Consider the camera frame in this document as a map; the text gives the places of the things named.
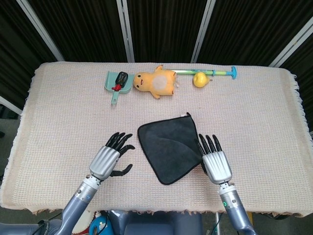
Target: gray floor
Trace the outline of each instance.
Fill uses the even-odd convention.
[[[7,159],[16,136],[19,120],[0,119],[0,131],[5,133],[0,139],[0,175],[4,173]],[[53,213],[42,212],[33,215],[29,211],[15,211],[0,208],[1,223],[37,223],[41,219],[48,219],[60,211]],[[212,213],[203,214],[204,234],[210,230],[215,223],[215,215]],[[256,231],[260,235],[311,235],[313,234],[313,214],[304,218],[289,217],[285,220],[273,220],[260,214],[253,215],[253,223]],[[236,231],[231,228],[227,215],[223,215],[221,220],[223,235],[236,235]]]

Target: teal handle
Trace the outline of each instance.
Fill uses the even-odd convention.
[[[118,100],[118,95],[119,95],[119,92],[113,92],[113,96],[112,96],[112,100],[111,100],[111,104],[117,104],[117,100]]]

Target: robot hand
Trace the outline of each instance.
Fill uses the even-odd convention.
[[[208,144],[203,135],[199,134],[199,137],[203,147],[198,140],[196,140],[196,142],[202,153],[202,168],[211,182],[220,186],[219,195],[232,226],[236,231],[243,232],[245,235],[257,235],[250,223],[234,184],[228,184],[232,178],[232,172],[219,140],[213,135],[214,146],[213,141],[208,135],[205,136]]]
[[[92,163],[89,166],[92,176],[104,181],[109,176],[123,176],[127,174],[131,168],[132,164],[129,164],[124,170],[113,170],[119,158],[126,153],[129,149],[135,149],[132,145],[126,145],[123,147],[126,140],[128,140],[132,134],[125,135],[125,132],[116,132],[110,137],[105,146],[103,146]]]

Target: cable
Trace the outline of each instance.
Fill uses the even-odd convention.
[[[213,227],[213,229],[211,230],[210,235],[212,235],[212,234],[213,234],[213,232],[214,232],[214,230],[215,230],[216,226],[219,224],[219,222],[220,222],[220,220],[221,220],[222,216],[223,216],[223,214],[221,214],[221,216],[220,216],[220,218],[219,218],[219,221],[217,221],[216,225],[215,225],[215,226]]]
[[[62,212],[58,213],[57,215],[51,217],[48,219],[48,221],[54,219],[55,217],[59,216],[60,214],[62,214]],[[41,224],[31,235],[34,235],[44,224]]]
[[[105,223],[104,227],[97,233],[97,235],[100,235],[103,232],[103,230],[105,230],[107,223],[108,223],[108,216],[109,216],[108,213],[106,213],[106,223]]]

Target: black cloth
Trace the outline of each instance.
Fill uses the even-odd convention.
[[[170,185],[201,163],[195,142],[198,134],[194,121],[187,116],[151,122],[138,129],[138,137],[158,180]]]

